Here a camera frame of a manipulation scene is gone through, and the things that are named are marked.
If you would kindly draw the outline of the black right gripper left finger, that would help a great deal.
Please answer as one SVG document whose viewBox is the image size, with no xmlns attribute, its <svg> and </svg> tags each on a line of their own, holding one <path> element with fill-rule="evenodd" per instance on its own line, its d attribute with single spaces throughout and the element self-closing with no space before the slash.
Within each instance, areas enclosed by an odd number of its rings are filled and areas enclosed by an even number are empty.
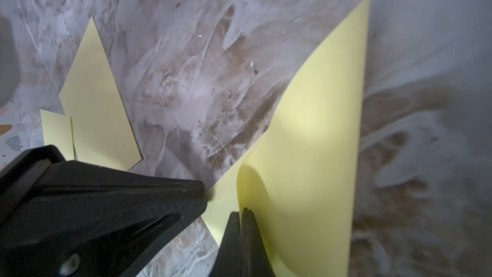
<svg viewBox="0 0 492 277">
<path fill-rule="evenodd" d="M 229 216 L 217 258 L 209 277 L 242 275 L 241 225 L 238 212 Z"/>
</svg>

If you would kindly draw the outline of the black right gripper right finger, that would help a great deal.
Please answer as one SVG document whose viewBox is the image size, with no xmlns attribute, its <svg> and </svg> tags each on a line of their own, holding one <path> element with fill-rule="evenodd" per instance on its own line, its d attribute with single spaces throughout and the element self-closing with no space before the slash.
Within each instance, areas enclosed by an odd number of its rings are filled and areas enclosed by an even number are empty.
<svg viewBox="0 0 492 277">
<path fill-rule="evenodd" d="M 241 225 L 242 276 L 274 277 L 252 210 L 244 208 Z"/>
</svg>

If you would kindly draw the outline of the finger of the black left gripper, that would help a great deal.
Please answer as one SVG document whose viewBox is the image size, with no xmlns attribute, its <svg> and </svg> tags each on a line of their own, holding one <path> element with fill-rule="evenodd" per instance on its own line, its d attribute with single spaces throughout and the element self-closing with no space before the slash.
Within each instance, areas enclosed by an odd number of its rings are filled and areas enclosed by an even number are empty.
<svg viewBox="0 0 492 277">
<path fill-rule="evenodd" d="M 206 206 L 197 180 L 24 151 L 1 170 L 1 275 L 136 276 Z"/>
</svg>

